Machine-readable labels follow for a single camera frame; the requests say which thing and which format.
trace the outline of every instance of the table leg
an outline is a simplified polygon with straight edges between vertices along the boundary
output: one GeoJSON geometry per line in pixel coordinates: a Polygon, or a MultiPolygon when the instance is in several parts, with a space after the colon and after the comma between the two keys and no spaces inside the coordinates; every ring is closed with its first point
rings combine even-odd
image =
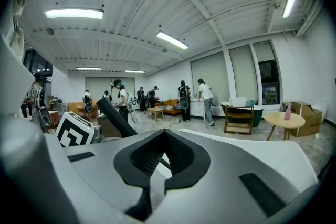
{"type": "Polygon", "coordinates": [[[270,134],[269,134],[269,136],[267,138],[267,141],[269,141],[271,139],[271,136],[272,136],[272,133],[274,131],[274,128],[275,128],[275,125],[273,125],[272,130],[271,130],[271,132],[270,132],[270,134]]]}

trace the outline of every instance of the orange sofa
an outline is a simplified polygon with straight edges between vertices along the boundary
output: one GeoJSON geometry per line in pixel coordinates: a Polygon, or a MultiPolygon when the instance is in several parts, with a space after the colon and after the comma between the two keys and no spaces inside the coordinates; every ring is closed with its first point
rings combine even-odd
{"type": "Polygon", "coordinates": [[[182,109],[175,109],[174,105],[178,104],[179,100],[178,99],[173,99],[173,100],[167,100],[163,102],[163,106],[166,105],[171,105],[173,108],[171,110],[163,110],[163,113],[165,114],[170,114],[170,115],[177,115],[182,113],[182,109]]]}

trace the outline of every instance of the person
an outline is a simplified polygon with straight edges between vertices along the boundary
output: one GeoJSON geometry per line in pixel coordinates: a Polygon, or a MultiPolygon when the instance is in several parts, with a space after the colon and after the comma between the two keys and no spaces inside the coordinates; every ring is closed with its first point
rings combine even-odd
{"type": "Polygon", "coordinates": [[[211,115],[211,106],[212,106],[212,92],[211,92],[211,86],[205,84],[203,79],[199,79],[198,81],[199,85],[199,93],[198,93],[198,100],[201,99],[201,95],[203,95],[204,99],[204,111],[205,111],[205,117],[206,120],[210,122],[210,126],[213,125],[215,122],[211,115]]]}
{"type": "Polygon", "coordinates": [[[151,108],[155,107],[155,102],[158,100],[158,97],[155,96],[155,92],[158,90],[157,86],[154,86],[152,90],[150,90],[150,98],[149,98],[149,104],[151,105],[151,108]]]}
{"type": "MultiPolygon", "coordinates": [[[[190,88],[188,85],[185,85],[184,80],[181,80],[181,86],[178,89],[178,97],[181,97],[181,92],[184,91],[186,92],[189,104],[190,104],[190,88]]],[[[190,120],[190,105],[188,107],[188,109],[182,109],[182,119],[183,121],[189,121],[190,120]]]]}
{"type": "Polygon", "coordinates": [[[37,97],[38,91],[42,88],[40,86],[40,74],[36,73],[34,75],[34,83],[31,85],[29,91],[28,91],[28,97],[25,100],[25,103],[30,104],[30,107],[32,109],[32,114],[31,114],[31,120],[34,122],[37,126],[39,126],[44,133],[48,133],[48,130],[45,126],[42,124],[42,119],[40,118],[40,113],[39,113],[39,108],[35,106],[35,99],[37,97]]]}
{"type": "Polygon", "coordinates": [[[140,87],[140,90],[137,91],[136,97],[138,100],[140,100],[140,111],[146,110],[146,98],[145,98],[145,92],[143,91],[143,88],[140,87]]]}
{"type": "Polygon", "coordinates": [[[108,91],[108,90],[106,90],[106,91],[104,92],[103,98],[104,98],[104,97],[107,97],[107,98],[110,100],[110,102],[112,103],[112,96],[109,94],[109,91],[108,91]]]}
{"type": "Polygon", "coordinates": [[[126,122],[128,122],[128,109],[126,106],[128,94],[126,92],[125,86],[120,79],[116,79],[113,82],[113,85],[119,90],[119,102],[115,105],[115,107],[119,108],[120,115],[126,120],[126,122]]]}
{"type": "Polygon", "coordinates": [[[87,117],[89,122],[91,122],[91,113],[86,108],[86,103],[87,103],[86,100],[88,100],[92,105],[92,98],[91,98],[89,90],[85,90],[85,93],[83,94],[82,99],[83,99],[84,107],[85,107],[85,117],[87,117]]]}

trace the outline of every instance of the black hair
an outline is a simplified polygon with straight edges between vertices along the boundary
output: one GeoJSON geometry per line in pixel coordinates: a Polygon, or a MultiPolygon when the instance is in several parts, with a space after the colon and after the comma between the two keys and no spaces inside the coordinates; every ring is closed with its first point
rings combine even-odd
{"type": "Polygon", "coordinates": [[[36,73],[36,74],[34,75],[34,78],[35,78],[35,81],[39,82],[40,79],[41,79],[41,76],[40,76],[40,74],[36,73]]]}
{"type": "Polygon", "coordinates": [[[121,91],[121,89],[125,89],[125,86],[122,84],[122,82],[121,82],[120,79],[116,79],[116,80],[113,82],[113,85],[114,85],[114,86],[117,86],[117,84],[120,85],[120,90],[119,90],[119,94],[118,94],[118,98],[120,98],[120,91],[121,91]]]}

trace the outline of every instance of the round table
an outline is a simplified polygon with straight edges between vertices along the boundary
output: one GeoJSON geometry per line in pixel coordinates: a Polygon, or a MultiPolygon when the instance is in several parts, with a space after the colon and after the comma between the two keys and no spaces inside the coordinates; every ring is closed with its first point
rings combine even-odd
{"type": "Polygon", "coordinates": [[[283,134],[283,139],[289,140],[290,138],[289,129],[296,129],[302,127],[306,123],[303,117],[293,113],[291,114],[290,120],[285,120],[285,112],[271,112],[268,113],[264,117],[264,119],[265,121],[273,125],[272,130],[267,138],[267,141],[270,140],[275,126],[284,128],[285,132],[283,134]]]}

